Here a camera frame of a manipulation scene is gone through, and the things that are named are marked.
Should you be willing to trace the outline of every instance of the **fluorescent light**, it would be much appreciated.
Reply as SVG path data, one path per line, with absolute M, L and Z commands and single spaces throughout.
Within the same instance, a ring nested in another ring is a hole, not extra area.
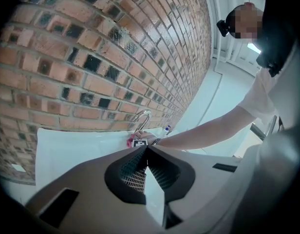
M 261 50 L 259 50 L 258 48 L 256 48 L 256 46 L 254 45 L 254 44 L 252 44 L 252 43 L 249 43 L 248 45 L 247 45 L 247 47 L 249 48 L 249 49 L 251 49 L 251 50 L 254 50 L 256 53 L 258 53 L 258 54 L 260 54 L 261 53 Z
M 24 168 L 20 165 L 12 164 L 12 166 L 19 172 L 25 172 Z

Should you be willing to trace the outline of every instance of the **chrome faucet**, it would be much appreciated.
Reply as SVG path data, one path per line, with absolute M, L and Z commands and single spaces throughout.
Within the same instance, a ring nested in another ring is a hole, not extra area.
M 138 132 L 138 131 L 141 131 L 144 129 L 145 125 L 147 124 L 147 122 L 150 120 L 151 116 L 152 116 L 152 113 L 149 109 L 145 109 L 143 111 L 140 111 L 139 113 L 137 113 L 135 115 L 135 117 L 132 119 L 133 122 L 136 122 L 138 121 L 143 115 L 147 115 L 147 118 L 146 120 L 144 121 L 144 123 L 142 123 L 140 125 L 140 127 L 138 127 L 136 130 L 135 130 L 135 133 Z

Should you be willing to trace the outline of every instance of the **white sleeve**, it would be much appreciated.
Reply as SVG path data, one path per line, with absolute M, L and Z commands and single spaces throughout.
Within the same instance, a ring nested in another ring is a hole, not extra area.
M 260 118 L 263 124 L 268 124 L 276 110 L 266 91 L 266 88 L 270 87 L 270 79 L 265 77 L 263 70 L 257 72 L 252 87 L 238 106 L 247 110 L 253 117 Z

